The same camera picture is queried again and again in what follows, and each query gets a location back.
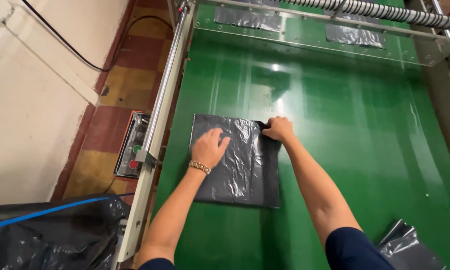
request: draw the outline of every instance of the forearm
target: forearm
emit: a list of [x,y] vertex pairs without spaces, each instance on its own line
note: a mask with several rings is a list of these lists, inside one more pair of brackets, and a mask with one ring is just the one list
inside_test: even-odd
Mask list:
[[153,258],[166,258],[174,261],[173,255],[178,239],[183,230],[186,216],[193,198],[203,182],[206,174],[189,168],[174,192],[156,214],[145,236],[140,250],[140,265]]
[[323,247],[328,235],[335,229],[360,229],[338,187],[299,139],[291,135],[283,141],[283,145],[290,156],[298,187]]

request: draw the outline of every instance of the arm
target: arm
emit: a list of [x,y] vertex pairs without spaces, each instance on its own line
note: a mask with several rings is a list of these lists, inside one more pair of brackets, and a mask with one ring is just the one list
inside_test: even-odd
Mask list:
[[[219,146],[221,133],[222,129],[215,128],[198,138],[192,148],[192,160],[210,169],[215,167],[230,142],[230,138],[226,137]],[[165,258],[174,262],[176,244],[182,233],[186,215],[206,175],[200,169],[188,168],[180,184],[150,224],[143,246],[138,253],[138,265],[155,258]]]
[[263,134],[281,141],[285,146],[323,248],[328,235],[338,228],[362,230],[338,187],[293,133],[292,123],[286,117],[277,116],[270,118],[268,124],[271,128],[265,129]]

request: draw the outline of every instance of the hand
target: hand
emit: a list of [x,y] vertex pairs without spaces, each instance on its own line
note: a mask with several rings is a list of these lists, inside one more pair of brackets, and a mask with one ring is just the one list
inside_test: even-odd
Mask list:
[[221,128],[212,128],[198,138],[192,147],[192,160],[206,165],[210,169],[215,167],[222,159],[230,142],[230,138],[225,137],[218,146],[222,133]]
[[268,120],[267,126],[270,128],[264,129],[262,133],[272,139],[283,142],[294,135],[292,122],[288,121],[286,117],[272,117]]

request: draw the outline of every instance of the blue cable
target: blue cable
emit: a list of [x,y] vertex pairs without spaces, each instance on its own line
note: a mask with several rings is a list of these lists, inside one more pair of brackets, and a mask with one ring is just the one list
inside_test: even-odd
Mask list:
[[17,222],[21,222],[21,221],[25,221],[25,220],[29,220],[31,218],[35,218],[35,217],[39,217],[45,214],[49,214],[52,212],[56,212],[56,211],[60,211],[66,208],[70,208],[73,206],[77,206],[77,205],[81,205],[81,204],[86,204],[86,203],[90,203],[90,202],[96,202],[96,201],[101,201],[101,200],[106,200],[106,199],[110,199],[113,197],[124,197],[124,196],[128,196],[128,195],[133,195],[135,194],[133,193],[125,193],[125,194],[120,194],[120,195],[112,195],[112,196],[107,196],[107,197],[100,197],[100,198],[95,198],[95,199],[88,199],[88,200],[83,200],[83,201],[78,201],[78,202],[74,202],[74,203],[70,203],[70,204],[66,204],[66,205],[62,205],[62,206],[57,206],[57,207],[53,207],[47,210],[43,210],[40,212],[36,212],[36,213],[31,213],[25,216],[21,216],[21,217],[17,217],[17,218],[12,218],[12,219],[8,219],[8,220],[4,220],[4,221],[0,221],[0,227],[4,227],[6,225],[10,225],[13,223],[17,223]]

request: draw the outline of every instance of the person's left hand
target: person's left hand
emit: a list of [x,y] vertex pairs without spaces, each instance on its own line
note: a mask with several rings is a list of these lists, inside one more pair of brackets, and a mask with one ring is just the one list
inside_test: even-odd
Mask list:
[[225,137],[218,146],[222,132],[221,128],[212,128],[198,138],[192,147],[192,160],[206,165],[210,169],[215,167],[222,159],[230,142],[230,137]]

